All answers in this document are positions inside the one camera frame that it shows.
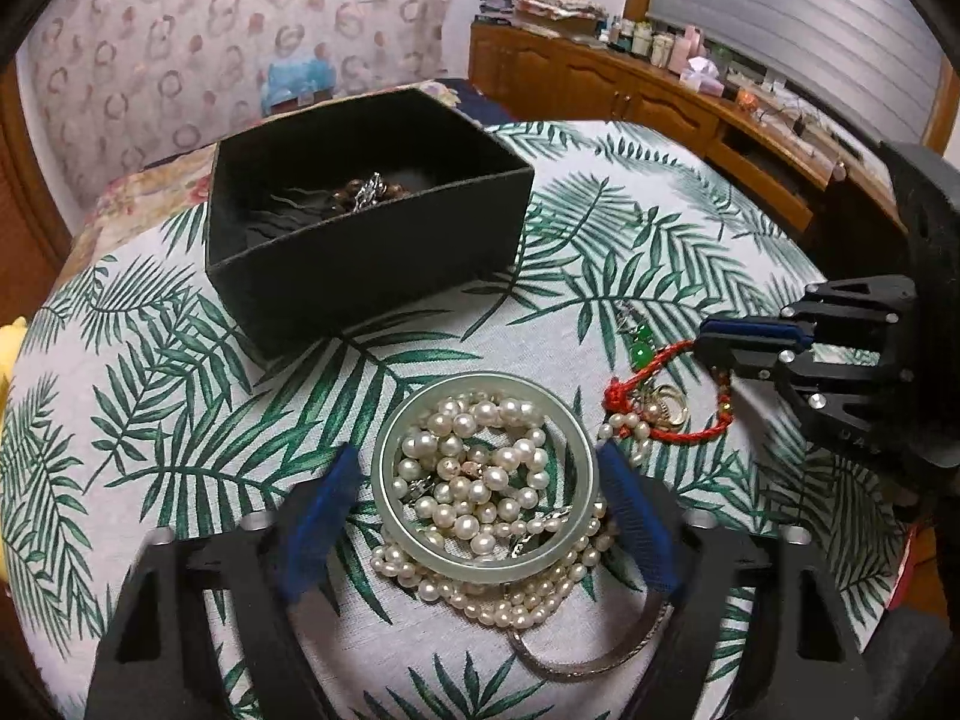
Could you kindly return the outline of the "yellow plush toy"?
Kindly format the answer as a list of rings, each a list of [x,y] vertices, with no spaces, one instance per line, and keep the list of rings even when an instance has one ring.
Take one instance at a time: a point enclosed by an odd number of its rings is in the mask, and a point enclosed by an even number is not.
[[[13,382],[14,363],[20,356],[21,344],[28,333],[28,321],[18,317],[0,328],[0,426],[5,426],[8,399]]]

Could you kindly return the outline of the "wooden sideboard cabinet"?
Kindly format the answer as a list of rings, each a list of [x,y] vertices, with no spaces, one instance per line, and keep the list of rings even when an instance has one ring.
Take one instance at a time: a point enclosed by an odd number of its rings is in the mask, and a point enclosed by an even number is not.
[[[789,231],[830,221],[901,232],[892,194],[851,166],[844,179],[805,143],[789,140],[726,99],[682,86],[667,71],[610,50],[512,26],[473,23],[469,80],[518,121],[609,121],[652,128],[754,195]]]

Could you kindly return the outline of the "patterned pink curtain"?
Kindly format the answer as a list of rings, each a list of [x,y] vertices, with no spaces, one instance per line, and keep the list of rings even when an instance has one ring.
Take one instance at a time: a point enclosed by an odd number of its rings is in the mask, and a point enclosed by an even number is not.
[[[119,177],[238,132],[280,65],[353,96],[436,75],[451,0],[53,0],[26,41],[34,98],[83,206]]]

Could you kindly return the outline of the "black jewelry box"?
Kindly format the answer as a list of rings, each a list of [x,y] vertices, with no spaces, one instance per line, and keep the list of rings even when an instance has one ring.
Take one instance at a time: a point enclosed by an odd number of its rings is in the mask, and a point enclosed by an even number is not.
[[[535,171],[416,88],[226,138],[206,276],[267,358],[514,262]]]

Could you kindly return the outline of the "folded clothes pile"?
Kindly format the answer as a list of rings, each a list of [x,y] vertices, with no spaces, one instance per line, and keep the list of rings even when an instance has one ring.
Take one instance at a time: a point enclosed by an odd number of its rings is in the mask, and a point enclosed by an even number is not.
[[[516,11],[532,13],[553,21],[566,18],[605,18],[605,10],[592,0],[478,0],[480,18],[503,21]]]

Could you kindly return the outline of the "pink tissue box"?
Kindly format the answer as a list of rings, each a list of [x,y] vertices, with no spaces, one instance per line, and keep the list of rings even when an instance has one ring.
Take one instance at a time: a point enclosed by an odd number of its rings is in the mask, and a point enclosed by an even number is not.
[[[718,67],[706,57],[690,57],[680,72],[680,84],[690,91],[720,98],[726,88],[719,78]]]

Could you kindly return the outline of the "blue tissue box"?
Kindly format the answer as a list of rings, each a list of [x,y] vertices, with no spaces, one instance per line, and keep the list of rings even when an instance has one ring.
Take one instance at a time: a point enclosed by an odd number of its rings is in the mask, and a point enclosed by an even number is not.
[[[335,68],[327,60],[272,64],[260,85],[262,112],[270,115],[288,107],[296,109],[331,99],[336,84]]]

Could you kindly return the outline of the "grey window blind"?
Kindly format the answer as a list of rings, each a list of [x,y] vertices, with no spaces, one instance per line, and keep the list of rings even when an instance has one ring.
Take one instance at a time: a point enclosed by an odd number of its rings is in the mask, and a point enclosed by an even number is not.
[[[910,0],[651,0],[649,15],[779,71],[877,140],[923,140],[942,50]]]

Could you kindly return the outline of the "pale green jade bangle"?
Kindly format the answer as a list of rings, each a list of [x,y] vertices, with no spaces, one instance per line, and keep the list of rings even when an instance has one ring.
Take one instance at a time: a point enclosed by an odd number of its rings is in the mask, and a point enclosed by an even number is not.
[[[459,374],[394,406],[377,436],[374,570],[404,585],[560,583],[601,529],[589,436],[532,380]]]

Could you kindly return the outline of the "palm leaf tablecloth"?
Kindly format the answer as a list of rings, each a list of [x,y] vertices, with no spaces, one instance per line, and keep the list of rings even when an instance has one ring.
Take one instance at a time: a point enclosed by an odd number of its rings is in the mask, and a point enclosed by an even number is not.
[[[822,280],[786,232],[652,130],[613,122],[494,127],[535,167],[516,270],[262,362],[205,276],[213,149],[153,181],[194,208],[142,232],[44,302],[16,361],[2,439],[10,589],[52,702],[83,718],[94,654],[145,533],[202,536],[278,504],[428,383],[527,377],[592,433],[630,372],[615,309],[658,346],[706,314],[773,314]],[[716,442],[649,445],[640,472],[721,525],[799,523],[827,558],[859,644],[892,600],[903,527],[871,473],[809,452],[776,392],[737,383]],[[534,676],[506,637],[376,574],[381,520],[363,491],[330,590],[295,619],[342,718],[617,718],[652,650],[592,684]]]

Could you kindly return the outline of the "green jade pendant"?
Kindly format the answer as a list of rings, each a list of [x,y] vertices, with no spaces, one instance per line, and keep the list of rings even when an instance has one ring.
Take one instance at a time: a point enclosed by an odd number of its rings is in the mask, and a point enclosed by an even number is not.
[[[615,307],[617,330],[625,342],[626,355],[631,371],[640,372],[652,362],[656,354],[654,333],[647,318],[634,305],[622,304]]]

